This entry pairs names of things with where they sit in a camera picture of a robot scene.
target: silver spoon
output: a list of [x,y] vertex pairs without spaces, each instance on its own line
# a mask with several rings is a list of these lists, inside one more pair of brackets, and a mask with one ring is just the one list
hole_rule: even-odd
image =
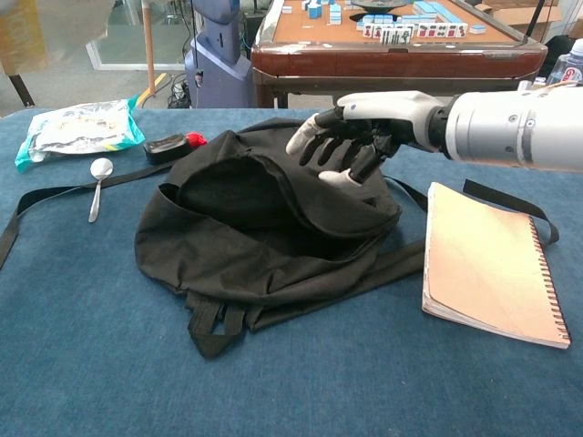
[[91,164],[91,174],[97,179],[97,186],[95,187],[95,196],[89,211],[89,223],[97,220],[99,213],[99,198],[101,197],[101,181],[111,175],[113,172],[113,163],[107,158],[100,158],[93,161]]

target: blue machine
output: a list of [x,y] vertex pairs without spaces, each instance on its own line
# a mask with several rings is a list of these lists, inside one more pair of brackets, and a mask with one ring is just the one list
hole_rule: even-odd
[[256,107],[251,62],[240,54],[239,0],[192,0],[204,30],[184,61],[194,107]]

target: mahjong table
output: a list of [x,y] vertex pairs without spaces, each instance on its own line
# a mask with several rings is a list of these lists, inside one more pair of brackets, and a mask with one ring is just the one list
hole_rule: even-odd
[[[302,0],[272,2],[251,52],[260,107],[273,107],[274,97],[287,93],[339,96],[415,89],[451,95],[515,89],[520,80],[537,75],[547,52],[537,41],[459,0],[435,0],[434,5],[467,25],[462,36],[429,35],[425,27],[420,36],[417,24],[406,44],[394,44],[394,38],[386,44],[378,33],[366,36],[363,23],[354,21],[366,12],[350,0],[334,2],[341,10],[341,20],[334,23],[329,2],[320,2],[321,15],[315,19]],[[395,20],[415,15],[419,3],[427,2],[397,7],[391,14]],[[433,25],[438,30],[451,23],[439,15]]]

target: plastic bottle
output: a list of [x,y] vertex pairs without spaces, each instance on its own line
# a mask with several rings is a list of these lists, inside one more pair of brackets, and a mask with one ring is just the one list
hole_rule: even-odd
[[553,66],[553,71],[548,76],[546,85],[553,85],[563,80],[563,75],[567,69],[568,56],[569,54],[565,53],[557,58],[557,62]]
[[575,41],[568,54],[567,68],[561,80],[574,80],[583,83],[583,38]]

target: black backpack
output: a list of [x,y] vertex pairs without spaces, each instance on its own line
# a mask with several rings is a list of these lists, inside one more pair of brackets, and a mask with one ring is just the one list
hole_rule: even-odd
[[[423,267],[423,242],[380,255],[401,213],[380,171],[340,190],[318,179],[322,167],[286,155],[300,123],[216,137],[174,165],[139,223],[139,268],[186,296],[190,336],[207,358],[243,323],[258,330]],[[325,167],[338,169],[347,146]]]

